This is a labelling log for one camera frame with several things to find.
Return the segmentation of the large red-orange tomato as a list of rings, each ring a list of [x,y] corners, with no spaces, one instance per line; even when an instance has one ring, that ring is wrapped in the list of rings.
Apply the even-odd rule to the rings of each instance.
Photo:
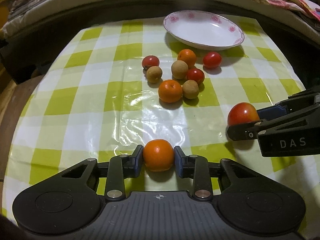
[[[227,124],[234,126],[260,120],[255,107],[247,102],[236,104],[228,113]]]

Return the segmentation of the orange mandarin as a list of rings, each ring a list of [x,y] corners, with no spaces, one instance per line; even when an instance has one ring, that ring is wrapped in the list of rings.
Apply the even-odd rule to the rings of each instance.
[[[146,168],[152,172],[169,170],[174,164],[174,149],[164,139],[149,141],[143,149]]]
[[[159,85],[158,96],[163,102],[176,103],[182,95],[182,86],[175,80],[165,80]]]
[[[183,49],[178,53],[177,59],[184,61],[188,68],[194,68],[197,61],[196,54],[190,49]]]

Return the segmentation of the cherry tomato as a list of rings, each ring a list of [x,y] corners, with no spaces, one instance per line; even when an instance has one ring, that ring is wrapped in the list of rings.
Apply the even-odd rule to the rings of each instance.
[[[221,62],[221,55],[215,51],[211,51],[203,57],[203,66],[208,69],[215,69],[219,67]]]
[[[148,70],[150,67],[159,66],[159,58],[154,55],[144,57],[142,60],[142,67],[144,70]]]
[[[194,80],[195,82],[197,82],[198,85],[200,85],[203,83],[203,81],[205,79],[205,75],[201,69],[191,68],[187,72],[187,79]]]

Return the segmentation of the brown longan front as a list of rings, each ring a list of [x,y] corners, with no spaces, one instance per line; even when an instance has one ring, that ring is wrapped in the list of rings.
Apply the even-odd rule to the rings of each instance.
[[[183,96],[187,99],[193,100],[198,97],[199,86],[194,80],[187,80],[182,86]]]

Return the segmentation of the brown longan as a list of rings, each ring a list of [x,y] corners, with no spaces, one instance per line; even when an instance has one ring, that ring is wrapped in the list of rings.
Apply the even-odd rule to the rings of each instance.
[[[178,80],[182,80],[186,77],[188,69],[188,65],[181,60],[177,60],[171,65],[172,76]]]
[[[199,86],[194,80],[187,80],[182,86],[183,96],[187,99],[193,100],[198,97]]]
[[[159,66],[152,66],[146,72],[146,78],[149,83],[157,83],[162,77],[162,70]]]

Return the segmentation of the green checkered tablecloth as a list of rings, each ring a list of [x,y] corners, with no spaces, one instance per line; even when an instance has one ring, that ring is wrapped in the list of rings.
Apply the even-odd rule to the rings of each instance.
[[[138,144],[164,139],[210,162],[239,163],[298,192],[306,203],[300,233],[319,236],[319,156],[264,158],[257,141],[231,142],[229,110],[239,102],[270,106],[304,89],[275,39],[255,20],[231,16],[242,45],[221,52],[194,101],[165,105],[148,84],[142,59],[160,60],[163,80],[185,45],[161,18],[116,22],[79,31],[33,91],[19,118],[4,177],[3,215],[24,189],[87,159],[108,161]]]

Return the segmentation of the brown longan middle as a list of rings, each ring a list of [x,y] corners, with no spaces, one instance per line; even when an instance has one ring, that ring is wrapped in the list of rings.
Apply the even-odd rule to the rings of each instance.
[[[186,77],[188,69],[188,65],[181,60],[177,60],[171,65],[172,76],[178,80],[182,80]]]

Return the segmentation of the brown longan left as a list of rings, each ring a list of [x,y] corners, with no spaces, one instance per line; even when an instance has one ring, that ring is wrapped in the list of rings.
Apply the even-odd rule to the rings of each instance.
[[[159,66],[152,66],[146,72],[146,78],[149,83],[157,83],[162,77],[162,70]]]

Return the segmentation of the white floral plate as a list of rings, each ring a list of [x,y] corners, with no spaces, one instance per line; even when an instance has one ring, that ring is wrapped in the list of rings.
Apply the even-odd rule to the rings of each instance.
[[[226,50],[245,40],[244,32],[236,23],[206,11],[172,12],[164,18],[163,27],[183,44],[203,50]]]

